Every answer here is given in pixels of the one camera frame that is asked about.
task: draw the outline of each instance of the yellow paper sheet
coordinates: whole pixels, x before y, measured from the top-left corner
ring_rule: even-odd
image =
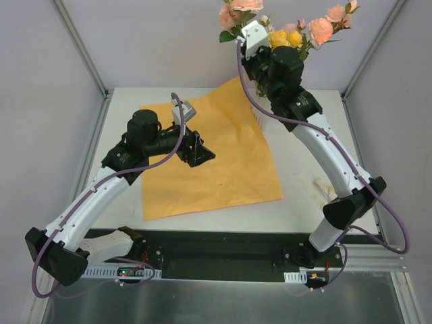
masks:
[[[188,99],[197,111],[188,122],[216,158],[189,167],[177,155],[142,174],[144,220],[261,203],[283,197],[273,159],[239,78],[213,92]],[[172,104],[147,105],[166,128]],[[153,157],[154,163],[162,157]]]

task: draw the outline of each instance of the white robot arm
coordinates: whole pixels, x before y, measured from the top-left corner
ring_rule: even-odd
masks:
[[[182,109],[185,122],[196,114],[188,102],[182,104]],[[196,167],[215,158],[215,154],[203,146],[198,132],[185,126],[183,134],[180,134],[182,128],[178,105],[172,113],[173,125],[162,130],[154,111],[135,112],[128,122],[128,131],[108,152],[102,161],[102,167],[87,188],[44,230],[34,227],[26,234],[26,243],[33,261],[53,236],[39,265],[61,285],[73,284],[89,265],[125,255],[130,258],[141,257],[143,239],[128,227],[121,227],[98,238],[84,237],[108,205],[142,173],[135,170],[149,165],[149,157],[172,152],[181,138],[176,153],[189,166]],[[101,186],[97,185],[107,177],[110,178]],[[64,223],[66,215],[70,216]]]
[[[280,46],[271,50],[267,32],[257,21],[243,27],[242,34],[244,38],[238,39],[243,43],[238,58],[249,79],[263,89],[276,118],[313,154],[337,194],[335,200],[323,207],[325,218],[318,228],[301,248],[290,253],[295,263],[312,268],[320,254],[331,248],[344,230],[375,203],[375,197],[360,178],[378,195],[386,184],[381,177],[372,178],[346,153],[320,104],[300,86],[304,64],[297,49]],[[357,174],[348,162],[355,166]]]

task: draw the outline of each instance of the white tabletop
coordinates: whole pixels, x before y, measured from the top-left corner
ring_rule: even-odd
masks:
[[[132,113],[141,105],[167,103],[171,92],[181,99],[195,98],[212,91],[211,88],[116,88],[113,93],[103,131],[92,164],[90,176],[96,174],[107,152],[120,140]],[[312,90],[339,139],[353,157],[356,157],[340,94],[336,90]],[[178,230],[216,232],[311,233],[323,218],[305,185],[299,181],[301,174],[307,182],[316,178],[329,182],[325,172],[311,153],[278,121],[269,121],[264,131],[269,143],[284,198],[259,204],[230,207],[143,221],[141,179],[121,194],[94,224],[94,228],[128,226],[138,230]],[[377,233],[375,219],[369,211],[355,222],[373,234]]]

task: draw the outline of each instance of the flower bouquet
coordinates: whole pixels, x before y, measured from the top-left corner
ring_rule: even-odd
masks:
[[[219,21],[223,31],[219,35],[219,42],[229,42],[241,36],[241,29],[253,20],[263,9],[263,0],[223,0]],[[305,19],[297,20],[296,24],[289,23],[276,29],[269,16],[262,15],[259,24],[264,26],[269,35],[272,49],[278,46],[296,48],[301,60],[305,61],[311,49],[319,50],[323,44],[337,42],[331,37],[337,32],[352,27],[352,14],[360,6],[357,0],[349,1],[346,5],[335,5],[328,9],[324,18],[317,18],[307,23]],[[255,83],[255,99],[264,108],[270,109],[270,102],[265,97],[263,89]],[[257,119],[263,118],[255,113]],[[263,129],[262,120],[258,120]]]

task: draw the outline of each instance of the white wall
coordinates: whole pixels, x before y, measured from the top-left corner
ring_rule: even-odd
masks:
[[[432,1],[411,0],[381,43],[349,98],[364,162],[382,175],[384,197],[403,217],[412,240],[409,272],[432,322]],[[402,242],[388,215],[391,242]]]
[[[24,236],[67,206],[101,97],[50,1],[0,2],[0,322],[21,323]]]
[[[219,44],[222,0],[65,0],[108,88],[216,87],[236,75],[235,44]],[[346,0],[264,0],[276,26],[324,17]],[[304,86],[345,89],[396,0],[359,0],[354,27],[342,42],[307,59]]]

